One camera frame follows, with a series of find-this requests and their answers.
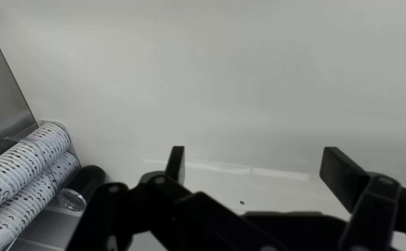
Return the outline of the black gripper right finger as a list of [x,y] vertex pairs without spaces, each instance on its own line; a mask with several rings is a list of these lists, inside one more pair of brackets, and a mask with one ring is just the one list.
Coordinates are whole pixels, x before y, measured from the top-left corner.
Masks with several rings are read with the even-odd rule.
[[337,147],[325,147],[319,178],[350,214],[340,251],[390,251],[393,234],[406,235],[406,189],[366,172]]

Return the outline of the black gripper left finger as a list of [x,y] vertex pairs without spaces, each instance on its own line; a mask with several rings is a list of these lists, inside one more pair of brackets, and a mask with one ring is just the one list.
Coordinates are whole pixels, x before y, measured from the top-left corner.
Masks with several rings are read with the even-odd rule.
[[128,251],[149,232],[167,251],[277,251],[263,231],[203,193],[184,186],[185,150],[174,147],[166,168],[129,189],[96,190],[65,251]]

